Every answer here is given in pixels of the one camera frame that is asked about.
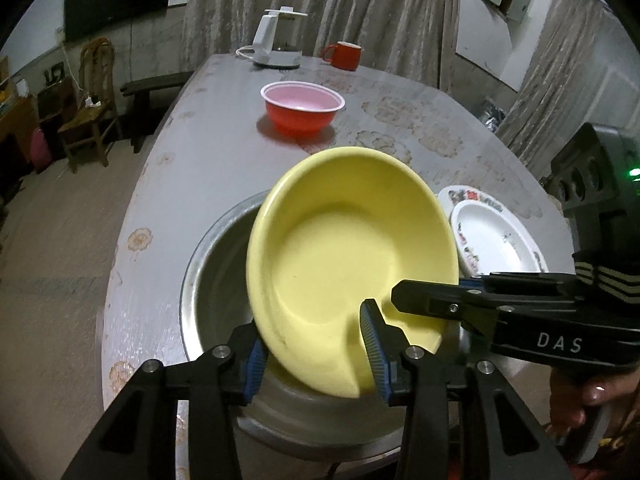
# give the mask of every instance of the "curtain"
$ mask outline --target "curtain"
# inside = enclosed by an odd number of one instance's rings
[[[599,0],[553,0],[551,4],[525,83],[495,133],[529,169],[577,104],[581,74],[604,11]]]
[[[264,9],[308,13],[296,43],[306,56],[336,41],[362,46],[361,63],[449,91],[459,0],[189,0],[182,64],[252,43]]]
[[[551,172],[551,160],[583,123],[591,121],[625,133],[640,132],[640,55],[618,19],[605,9],[593,51],[582,65],[571,99],[530,163],[536,178]]]

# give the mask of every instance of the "electric kettle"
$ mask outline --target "electric kettle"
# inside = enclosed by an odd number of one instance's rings
[[[304,12],[294,12],[293,7],[266,9],[255,31],[254,44],[236,50],[236,55],[252,60],[261,66],[296,68],[302,61],[302,47],[297,46],[300,21]]]

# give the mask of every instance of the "red bowl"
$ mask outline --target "red bowl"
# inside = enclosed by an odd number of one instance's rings
[[[289,137],[310,137],[328,126],[344,107],[344,98],[333,90],[305,81],[278,81],[260,90],[267,115]]]

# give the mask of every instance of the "pink bag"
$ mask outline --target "pink bag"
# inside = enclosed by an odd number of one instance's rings
[[[36,173],[46,170],[53,161],[47,139],[44,138],[44,133],[40,128],[36,128],[31,134],[30,155]]]

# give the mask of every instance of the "table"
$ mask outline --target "table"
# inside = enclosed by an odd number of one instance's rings
[[[343,95],[346,108],[311,144],[282,137],[264,116],[260,88],[306,80]],[[210,57],[165,117],[122,225],[104,309],[105,407],[149,358],[186,360],[178,316],[191,253],[219,216],[270,188],[293,165],[329,146],[367,146],[417,171],[434,192],[449,184],[484,190],[531,232],[549,269],[573,272],[561,213],[526,168],[489,130],[439,90],[360,67],[344,72],[320,59],[296,70],[258,68],[229,55]],[[187,474],[186,407],[178,408],[178,477]],[[264,448],[243,434],[238,451],[248,479],[308,478],[318,466]]]

